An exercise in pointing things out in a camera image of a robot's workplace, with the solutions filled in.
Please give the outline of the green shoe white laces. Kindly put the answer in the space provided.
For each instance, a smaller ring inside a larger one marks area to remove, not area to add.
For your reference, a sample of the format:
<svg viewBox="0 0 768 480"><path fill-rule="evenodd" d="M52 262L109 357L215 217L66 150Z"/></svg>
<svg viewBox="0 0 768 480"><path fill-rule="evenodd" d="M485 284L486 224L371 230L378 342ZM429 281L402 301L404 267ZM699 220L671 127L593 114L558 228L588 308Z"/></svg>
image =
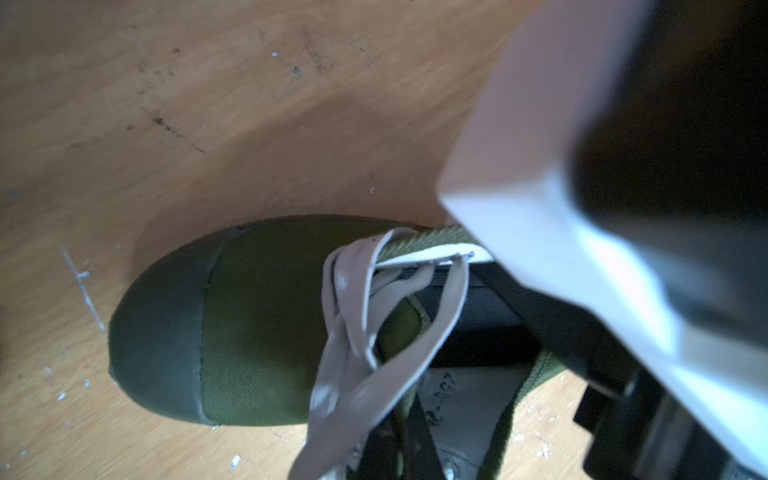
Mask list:
<svg viewBox="0 0 768 480"><path fill-rule="evenodd" d="M350 216L234 227L159 259L109 324L110 373L143 408L223 426L303 424L293 479L354 479L369 434L415 396L446 479L498 476L518 404L564 367L433 368L470 266L462 228Z"/></svg>

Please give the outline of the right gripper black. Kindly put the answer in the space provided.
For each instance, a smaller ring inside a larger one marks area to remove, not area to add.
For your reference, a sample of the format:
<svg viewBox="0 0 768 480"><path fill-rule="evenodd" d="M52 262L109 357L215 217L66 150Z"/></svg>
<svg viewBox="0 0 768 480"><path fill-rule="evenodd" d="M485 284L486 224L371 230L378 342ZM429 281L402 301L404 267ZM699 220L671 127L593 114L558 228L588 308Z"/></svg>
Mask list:
<svg viewBox="0 0 768 480"><path fill-rule="evenodd" d="M593 479L755 479L591 312L523 287L495 263L474 274L588 387L574 415Z"/></svg>

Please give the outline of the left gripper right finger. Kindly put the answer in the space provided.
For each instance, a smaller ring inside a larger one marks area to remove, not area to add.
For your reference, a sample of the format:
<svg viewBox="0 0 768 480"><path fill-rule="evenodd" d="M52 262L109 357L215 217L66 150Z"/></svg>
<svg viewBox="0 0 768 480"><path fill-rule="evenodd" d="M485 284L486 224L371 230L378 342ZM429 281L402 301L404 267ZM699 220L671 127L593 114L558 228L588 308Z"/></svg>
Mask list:
<svg viewBox="0 0 768 480"><path fill-rule="evenodd" d="M445 480L424 409L414 397L404 426L404 478L408 480Z"/></svg>

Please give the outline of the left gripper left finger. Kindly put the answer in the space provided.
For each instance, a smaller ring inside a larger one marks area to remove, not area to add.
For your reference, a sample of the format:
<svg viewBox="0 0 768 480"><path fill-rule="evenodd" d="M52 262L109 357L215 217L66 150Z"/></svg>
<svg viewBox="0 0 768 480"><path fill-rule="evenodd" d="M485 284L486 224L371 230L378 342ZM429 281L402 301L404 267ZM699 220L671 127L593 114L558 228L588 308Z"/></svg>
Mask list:
<svg viewBox="0 0 768 480"><path fill-rule="evenodd" d="M401 475L401 434L395 414L390 413L369 434L353 478L395 480L400 479Z"/></svg>

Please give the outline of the black insole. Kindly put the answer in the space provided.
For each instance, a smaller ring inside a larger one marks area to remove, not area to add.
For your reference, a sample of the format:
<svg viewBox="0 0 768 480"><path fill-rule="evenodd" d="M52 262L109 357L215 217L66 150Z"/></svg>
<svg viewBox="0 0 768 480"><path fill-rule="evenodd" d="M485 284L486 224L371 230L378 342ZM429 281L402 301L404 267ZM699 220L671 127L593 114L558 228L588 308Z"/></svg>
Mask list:
<svg viewBox="0 0 768 480"><path fill-rule="evenodd" d="M470 266L459 320L431 362L433 368L491 368L529 363L541 346L500 295L509 276L493 263Z"/></svg>

